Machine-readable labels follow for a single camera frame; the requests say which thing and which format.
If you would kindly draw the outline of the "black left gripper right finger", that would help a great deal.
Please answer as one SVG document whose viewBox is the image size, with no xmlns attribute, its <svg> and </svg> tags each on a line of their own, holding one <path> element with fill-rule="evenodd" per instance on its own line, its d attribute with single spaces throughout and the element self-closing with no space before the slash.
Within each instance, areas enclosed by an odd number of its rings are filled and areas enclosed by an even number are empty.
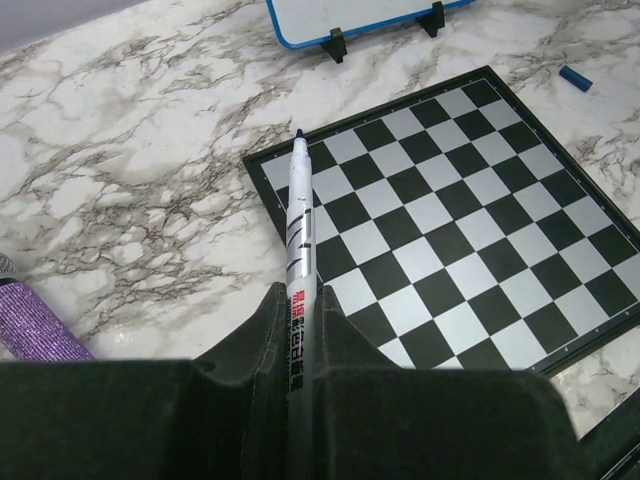
<svg viewBox="0 0 640 480">
<path fill-rule="evenodd" d="M 565 404 L 526 371 L 405 369 L 316 300 L 317 479 L 589 479 Z"/>
</svg>

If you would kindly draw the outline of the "white blue whiteboard marker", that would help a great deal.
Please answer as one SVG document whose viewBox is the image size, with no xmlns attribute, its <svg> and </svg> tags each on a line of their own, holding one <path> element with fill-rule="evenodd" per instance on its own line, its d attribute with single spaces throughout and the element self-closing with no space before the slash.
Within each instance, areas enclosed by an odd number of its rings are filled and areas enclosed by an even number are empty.
<svg viewBox="0 0 640 480">
<path fill-rule="evenodd" d="M 288 314 L 285 474 L 288 479 L 310 479 L 317 269 L 312 162 L 301 130 L 296 132 L 289 162 L 285 245 Z"/>
</svg>

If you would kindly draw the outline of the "blue framed whiteboard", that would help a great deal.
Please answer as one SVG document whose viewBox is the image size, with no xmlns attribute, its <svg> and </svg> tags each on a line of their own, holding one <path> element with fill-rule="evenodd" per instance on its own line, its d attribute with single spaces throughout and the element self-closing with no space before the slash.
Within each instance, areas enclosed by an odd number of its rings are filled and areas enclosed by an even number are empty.
<svg viewBox="0 0 640 480">
<path fill-rule="evenodd" d="M 286 48 L 304 49 L 330 39 L 339 28 L 357 35 L 430 13 L 434 1 L 267 0 L 276 36 Z"/>
</svg>

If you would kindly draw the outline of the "blue marker cap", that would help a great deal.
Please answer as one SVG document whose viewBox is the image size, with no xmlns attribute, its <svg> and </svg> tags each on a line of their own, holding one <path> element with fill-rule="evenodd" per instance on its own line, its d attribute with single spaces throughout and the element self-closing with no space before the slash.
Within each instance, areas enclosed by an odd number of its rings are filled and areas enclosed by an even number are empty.
<svg viewBox="0 0 640 480">
<path fill-rule="evenodd" d="M 593 85 L 591 80 L 568 65 L 565 65 L 560 69 L 559 75 L 582 92 L 587 92 Z"/>
</svg>

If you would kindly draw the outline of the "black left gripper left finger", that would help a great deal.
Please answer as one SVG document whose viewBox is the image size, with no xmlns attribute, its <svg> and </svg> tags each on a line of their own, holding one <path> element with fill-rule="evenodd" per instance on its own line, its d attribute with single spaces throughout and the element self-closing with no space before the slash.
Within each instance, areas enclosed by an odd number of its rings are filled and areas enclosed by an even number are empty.
<svg viewBox="0 0 640 480">
<path fill-rule="evenodd" d="M 196 359 L 6 362 L 5 479 L 284 477 L 285 289 Z"/>
</svg>

